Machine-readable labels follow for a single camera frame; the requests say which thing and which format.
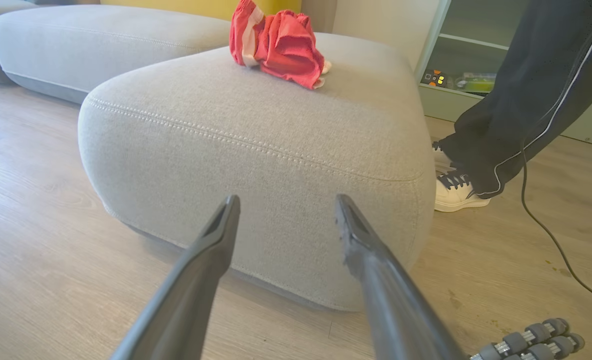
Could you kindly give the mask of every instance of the pant leg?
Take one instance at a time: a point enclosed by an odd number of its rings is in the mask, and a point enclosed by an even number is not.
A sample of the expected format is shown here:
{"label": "pant leg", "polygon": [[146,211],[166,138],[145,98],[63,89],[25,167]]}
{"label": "pant leg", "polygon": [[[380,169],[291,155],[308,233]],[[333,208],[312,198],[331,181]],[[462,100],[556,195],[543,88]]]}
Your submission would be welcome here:
{"label": "pant leg", "polygon": [[487,132],[466,150],[443,149],[469,174],[477,194],[497,196],[520,172],[520,144],[527,159],[561,134],[592,103],[592,53],[588,55],[559,111],[553,105],[575,73],[586,40],[592,43],[592,0],[541,0],[525,61],[499,93]]}
{"label": "pant leg", "polygon": [[533,28],[542,0],[531,0],[513,35],[510,49],[498,70],[494,90],[478,104],[465,111],[454,125],[455,133],[440,141],[451,160],[460,162],[460,154],[474,146],[489,129],[497,99],[504,96],[506,85],[520,70],[531,48]]}

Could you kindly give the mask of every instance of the person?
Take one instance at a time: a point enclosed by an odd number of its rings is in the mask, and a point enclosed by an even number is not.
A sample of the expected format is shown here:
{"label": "person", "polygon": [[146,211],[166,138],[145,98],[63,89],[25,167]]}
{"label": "person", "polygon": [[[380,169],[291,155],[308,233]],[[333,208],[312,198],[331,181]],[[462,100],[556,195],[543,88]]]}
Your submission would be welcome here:
{"label": "person", "polygon": [[522,144],[533,158],[591,103],[592,0],[531,0],[493,91],[433,143],[435,210],[485,207],[522,169]]}

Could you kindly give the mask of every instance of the wooden floor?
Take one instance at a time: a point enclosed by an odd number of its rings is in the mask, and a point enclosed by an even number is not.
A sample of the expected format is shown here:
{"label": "wooden floor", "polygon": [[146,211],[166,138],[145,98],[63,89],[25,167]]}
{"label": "wooden floor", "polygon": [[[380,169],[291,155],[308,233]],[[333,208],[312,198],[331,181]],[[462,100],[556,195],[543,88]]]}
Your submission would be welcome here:
{"label": "wooden floor", "polygon": [[[77,114],[0,85],[0,360],[108,358],[179,255],[106,214],[78,157]],[[428,125],[434,137],[453,129]],[[557,139],[529,179],[533,212],[592,286],[592,145]],[[572,358],[592,360],[592,294],[519,191],[518,180],[488,207],[436,213],[412,276],[468,353],[564,317],[587,342]],[[363,360],[373,350],[363,314],[310,310],[225,276],[203,358]]]}

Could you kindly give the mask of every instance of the yellow cushion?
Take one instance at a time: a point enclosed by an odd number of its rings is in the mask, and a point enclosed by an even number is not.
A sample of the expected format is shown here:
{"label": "yellow cushion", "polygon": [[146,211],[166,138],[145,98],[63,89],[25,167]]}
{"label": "yellow cushion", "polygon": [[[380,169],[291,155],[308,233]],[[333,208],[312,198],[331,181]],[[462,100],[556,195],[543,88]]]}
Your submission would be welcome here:
{"label": "yellow cushion", "polygon": [[[275,14],[280,10],[300,11],[300,0],[254,0],[265,14]],[[210,18],[231,20],[238,5],[238,0],[101,0],[102,4],[124,5],[174,12],[184,12]]]}

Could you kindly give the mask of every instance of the crumpled red garment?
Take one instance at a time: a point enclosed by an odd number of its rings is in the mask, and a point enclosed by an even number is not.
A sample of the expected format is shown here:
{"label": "crumpled red garment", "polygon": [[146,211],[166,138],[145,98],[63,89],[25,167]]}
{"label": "crumpled red garment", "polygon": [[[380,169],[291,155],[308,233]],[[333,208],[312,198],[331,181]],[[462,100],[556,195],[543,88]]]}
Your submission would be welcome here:
{"label": "crumpled red garment", "polygon": [[324,83],[325,58],[305,14],[282,10],[264,16],[252,0],[241,0],[231,21],[229,49],[242,66],[260,65],[264,73],[308,89]]}

